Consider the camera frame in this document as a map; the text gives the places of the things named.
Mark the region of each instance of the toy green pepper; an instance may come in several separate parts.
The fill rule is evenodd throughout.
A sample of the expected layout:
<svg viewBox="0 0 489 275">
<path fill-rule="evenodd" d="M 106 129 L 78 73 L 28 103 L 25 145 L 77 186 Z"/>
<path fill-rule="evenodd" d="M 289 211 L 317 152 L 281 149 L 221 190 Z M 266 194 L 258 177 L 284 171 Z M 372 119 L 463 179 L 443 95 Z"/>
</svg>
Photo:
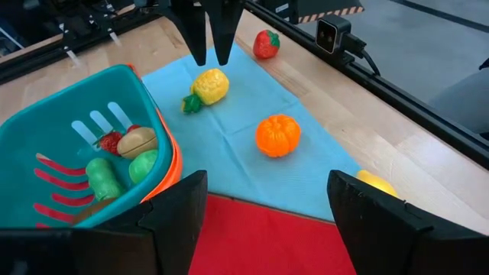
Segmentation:
<svg viewBox="0 0 489 275">
<path fill-rule="evenodd" d="M 129 176 L 134 184 L 144 180 L 158 158 L 158 150 L 148 150 L 137 156 L 129 165 Z"/>
</svg>

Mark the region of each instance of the toy fruit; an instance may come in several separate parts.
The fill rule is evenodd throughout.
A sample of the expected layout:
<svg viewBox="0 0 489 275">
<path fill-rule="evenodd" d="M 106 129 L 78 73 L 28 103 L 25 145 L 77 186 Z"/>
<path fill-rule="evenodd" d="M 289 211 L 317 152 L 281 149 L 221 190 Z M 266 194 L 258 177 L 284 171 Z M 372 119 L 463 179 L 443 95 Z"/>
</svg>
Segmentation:
<svg viewBox="0 0 489 275">
<path fill-rule="evenodd" d="M 112 153 L 116 156 L 119 155 L 117 152 L 117 143 L 121 140 L 122 134 L 117 131 L 111 131 L 107 133 L 103 137 L 97 140 L 97 144 L 109 153 Z"/>
<path fill-rule="evenodd" d="M 289 116 L 272 115 L 258 125 L 255 139 L 263 154 L 283 157 L 299 145 L 300 126 Z"/>
<path fill-rule="evenodd" d="M 278 34 L 272 31 L 261 31 L 254 39 L 253 53 L 259 59 L 275 57 L 279 48 L 280 40 L 278 39 Z"/>
<path fill-rule="evenodd" d="M 183 99 L 182 111 L 198 112 L 202 104 L 211 105 L 226 96 L 229 80 L 219 69 L 210 69 L 202 73 L 190 86 L 190 95 Z"/>
<path fill-rule="evenodd" d="M 139 126 L 139 125 L 131 125 L 131 127 L 129 127 L 129 128 L 128 128 L 128 132 L 130 132 L 130 131 L 132 131 L 132 130 L 134 130 L 134 129 L 138 129 L 138 128 L 140 128 L 140 127 L 141 127 L 141 126 Z"/>
<path fill-rule="evenodd" d="M 158 157 L 158 150 L 149 150 L 136 157 L 129 165 L 129 177 L 133 183 L 138 184 L 153 168 Z"/>
<path fill-rule="evenodd" d="M 115 200 L 116 198 L 104 199 L 101 202 L 96 202 L 92 204 L 91 206 L 85 208 L 80 213 L 78 213 L 78 215 L 73 217 L 73 220 L 71 221 L 71 225 L 76 225 L 79 224 L 80 222 L 83 222 L 84 220 L 90 218 L 100 210 L 104 209 L 104 207 L 111 204 Z"/>
<path fill-rule="evenodd" d="M 117 152 L 128 159 L 133 160 L 139 154 L 156 149 L 158 141 L 153 128 L 139 127 L 129 131 L 118 143 Z"/>
<path fill-rule="evenodd" d="M 396 198 L 399 198 L 397 196 L 396 190 L 384 179 L 380 178 L 379 176 L 375 176 L 374 174 L 366 171 L 366 170 L 360 170 L 357 173 L 357 179 L 363 181 L 364 183 L 367 183 L 377 189 L 380 189 L 387 194 L 390 194 L 391 196 L 395 196 Z"/>
</svg>

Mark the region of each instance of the black camera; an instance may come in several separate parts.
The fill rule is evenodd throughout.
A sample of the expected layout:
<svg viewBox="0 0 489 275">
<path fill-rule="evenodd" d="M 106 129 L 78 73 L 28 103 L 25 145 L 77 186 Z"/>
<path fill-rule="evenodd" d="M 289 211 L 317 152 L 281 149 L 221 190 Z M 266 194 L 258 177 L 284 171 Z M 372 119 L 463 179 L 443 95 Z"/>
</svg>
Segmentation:
<svg viewBox="0 0 489 275">
<path fill-rule="evenodd" d="M 326 15 L 318 20 L 316 44 L 326 53 L 333 54 L 342 45 L 343 34 L 349 34 L 351 24 L 338 15 Z"/>
</svg>

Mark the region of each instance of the toy pineapple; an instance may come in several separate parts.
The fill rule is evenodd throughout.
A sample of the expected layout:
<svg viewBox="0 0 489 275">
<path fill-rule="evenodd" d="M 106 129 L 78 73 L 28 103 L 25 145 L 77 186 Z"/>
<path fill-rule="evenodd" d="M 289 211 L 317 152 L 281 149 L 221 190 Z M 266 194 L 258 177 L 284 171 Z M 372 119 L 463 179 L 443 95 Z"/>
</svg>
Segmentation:
<svg viewBox="0 0 489 275">
<path fill-rule="evenodd" d="M 229 80 L 221 70 L 207 70 L 190 86 L 190 95 L 183 99 L 182 111 L 187 114 L 198 112 L 202 104 L 211 105 L 225 97 L 228 89 Z"/>
</svg>

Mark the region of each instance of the red strawberry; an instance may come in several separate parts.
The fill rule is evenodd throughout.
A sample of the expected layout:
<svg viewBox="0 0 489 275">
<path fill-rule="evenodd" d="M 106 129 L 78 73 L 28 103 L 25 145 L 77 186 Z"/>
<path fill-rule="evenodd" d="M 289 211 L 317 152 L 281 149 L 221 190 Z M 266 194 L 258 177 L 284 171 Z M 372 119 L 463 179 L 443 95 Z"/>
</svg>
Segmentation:
<svg viewBox="0 0 489 275">
<path fill-rule="evenodd" d="M 117 131 L 112 131 L 101 137 L 98 143 L 103 150 L 106 150 L 107 152 L 112 153 L 116 156 L 120 156 L 119 152 L 117 152 L 117 143 L 121 140 L 121 138 L 121 133 Z"/>
<path fill-rule="evenodd" d="M 139 125 L 131 125 L 131 127 L 129 127 L 129 128 L 128 128 L 128 132 L 130 132 L 130 131 L 132 131 L 132 130 L 134 130 L 134 129 L 138 129 L 138 128 L 140 128 L 140 127 L 141 127 L 141 126 L 139 126 Z"/>
<path fill-rule="evenodd" d="M 266 59 L 275 57 L 280 48 L 278 34 L 272 31 L 261 31 L 254 39 L 253 53 L 257 58 Z"/>
</svg>

